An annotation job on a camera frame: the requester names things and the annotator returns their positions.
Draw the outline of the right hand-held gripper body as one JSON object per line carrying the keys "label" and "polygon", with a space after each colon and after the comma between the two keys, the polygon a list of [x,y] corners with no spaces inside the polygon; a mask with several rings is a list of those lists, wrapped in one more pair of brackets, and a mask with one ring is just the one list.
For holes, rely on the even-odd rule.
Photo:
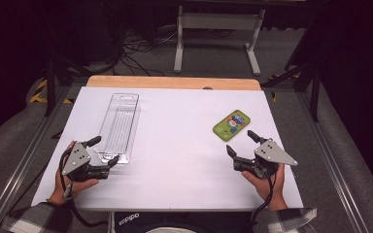
{"label": "right hand-held gripper body", "polygon": [[280,164],[297,166],[298,162],[272,139],[263,140],[254,150],[254,159],[244,158],[232,152],[233,168],[248,171],[259,179],[268,179],[278,171]]}

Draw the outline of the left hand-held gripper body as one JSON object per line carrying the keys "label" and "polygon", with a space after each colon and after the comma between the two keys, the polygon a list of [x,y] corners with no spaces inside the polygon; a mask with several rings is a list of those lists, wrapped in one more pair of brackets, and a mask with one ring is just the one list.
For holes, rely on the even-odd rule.
{"label": "left hand-held gripper body", "polygon": [[91,156],[86,148],[91,146],[93,143],[90,142],[76,142],[67,151],[67,159],[60,169],[60,173],[74,182],[84,182],[91,179],[106,180],[110,167],[108,165],[90,165]]}

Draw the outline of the green cartoon phone case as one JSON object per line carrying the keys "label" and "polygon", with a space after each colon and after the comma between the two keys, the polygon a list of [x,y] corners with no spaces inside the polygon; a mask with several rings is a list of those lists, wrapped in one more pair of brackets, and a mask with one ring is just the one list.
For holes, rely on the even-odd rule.
{"label": "green cartoon phone case", "polygon": [[251,118],[240,110],[234,110],[213,127],[213,132],[224,142],[230,141],[251,123]]}

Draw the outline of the clear plastic packaging box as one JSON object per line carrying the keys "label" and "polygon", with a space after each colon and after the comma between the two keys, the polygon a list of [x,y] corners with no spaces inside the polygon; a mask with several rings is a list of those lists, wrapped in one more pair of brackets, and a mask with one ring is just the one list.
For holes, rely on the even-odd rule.
{"label": "clear plastic packaging box", "polygon": [[129,162],[141,112],[138,101],[134,93],[112,95],[99,132],[101,142],[94,148],[103,163],[116,157],[120,164]]}

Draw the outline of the person's left hand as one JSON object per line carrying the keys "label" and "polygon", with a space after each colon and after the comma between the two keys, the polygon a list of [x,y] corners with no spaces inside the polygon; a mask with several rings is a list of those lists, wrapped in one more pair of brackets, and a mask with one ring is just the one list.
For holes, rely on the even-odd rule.
{"label": "person's left hand", "polygon": [[[60,175],[59,171],[56,171],[55,175],[55,187],[53,189],[53,192],[51,196],[47,199],[48,202],[53,203],[57,206],[64,205],[66,203],[66,200],[64,199],[64,188],[62,186],[63,183],[69,184],[71,181],[68,178],[64,178]],[[77,197],[82,191],[93,187],[99,183],[96,179],[90,179],[82,183],[73,183],[72,185],[72,196]]]}

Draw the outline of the black metal stand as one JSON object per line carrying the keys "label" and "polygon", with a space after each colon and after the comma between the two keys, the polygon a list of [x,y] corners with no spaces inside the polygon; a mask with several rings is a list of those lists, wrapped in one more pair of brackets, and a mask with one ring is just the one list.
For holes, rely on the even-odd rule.
{"label": "black metal stand", "polygon": [[71,85],[73,82],[72,72],[70,68],[76,70],[80,75],[90,77],[91,72],[84,66],[68,60],[62,56],[52,56],[47,63],[47,109],[45,116],[48,117],[55,107],[55,80],[58,80],[61,85]]}
{"label": "black metal stand", "polygon": [[314,121],[318,120],[318,101],[320,95],[321,72],[320,62],[320,42],[322,33],[320,32],[318,19],[315,17],[308,25],[305,33],[301,37],[292,55],[290,56],[285,72],[281,75],[274,75],[267,82],[262,83],[262,88],[272,88],[278,83],[289,78],[298,76],[292,84],[295,92],[304,92],[308,86],[311,87],[311,97],[309,112]]}

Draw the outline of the yellow black hazard tape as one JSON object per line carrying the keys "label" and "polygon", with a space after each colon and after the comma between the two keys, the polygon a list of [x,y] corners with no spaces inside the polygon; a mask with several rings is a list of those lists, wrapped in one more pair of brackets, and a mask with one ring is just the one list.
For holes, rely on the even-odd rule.
{"label": "yellow black hazard tape", "polygon": [[38,86],[36,87],[34,93],[29,99],[30,103],[48,103],[48,99],[42,95],[44,88],[47,86],[48,81],[46,79],[40,80]]}

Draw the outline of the person's black-clothed torso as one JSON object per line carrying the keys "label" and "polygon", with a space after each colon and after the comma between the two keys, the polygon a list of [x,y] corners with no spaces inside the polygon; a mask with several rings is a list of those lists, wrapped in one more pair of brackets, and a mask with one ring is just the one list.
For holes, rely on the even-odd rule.
{"label": "person's black-clothed torso", "polygon": [[253,233],[251,214],[238,213],[115,213],[116,233]]}

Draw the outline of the aluminium rail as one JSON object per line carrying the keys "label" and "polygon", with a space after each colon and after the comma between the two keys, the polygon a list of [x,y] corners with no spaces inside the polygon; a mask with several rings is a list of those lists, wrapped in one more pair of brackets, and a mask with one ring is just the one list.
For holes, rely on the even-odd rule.
{"label": "aluminium rail", "polygon": [[307,96],[304,93],[296,94],[297,100],[301,106],[302,112],[307,117],[308,124],[312,128],[316,140],[322,151],[323,163],[328,171],[329,176],[335,186],[339,199],[346,211],[350,224],[355,233],[369,233],[366,223],[356,205],[356,201],[351,193],[351,190],[346,183],[344,176],[333,156],[329,144],[324,137],[322,130],[310,113],[310,105]]}
{"label": "aluminium rail", "polygon": [[72,86],[59,87],[50,112],[44,103],[29,103],[0,127],[0,224],[18,199],[31,203],[40,172],[57,145],[53,135],[63,130],[72,110],[64,100],[78,92]]}

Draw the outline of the white metal stand frame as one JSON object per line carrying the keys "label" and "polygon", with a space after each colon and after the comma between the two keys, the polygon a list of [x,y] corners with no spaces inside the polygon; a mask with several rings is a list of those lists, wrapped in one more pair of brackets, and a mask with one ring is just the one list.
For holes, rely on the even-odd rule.
{"label": "white metal stand frame", "polygon": [[186,13],[182,6],[178,9],[177,18],[177,47],[174,61],[174,72],[181,73],[184,53],[185,29],[221,29],[252,31],[252,39],[245,44],[253,74],[260,75],[260,68],[255,56],[254,47],[265,16],[264,10],[255,15],[213,14],[213,13]]}

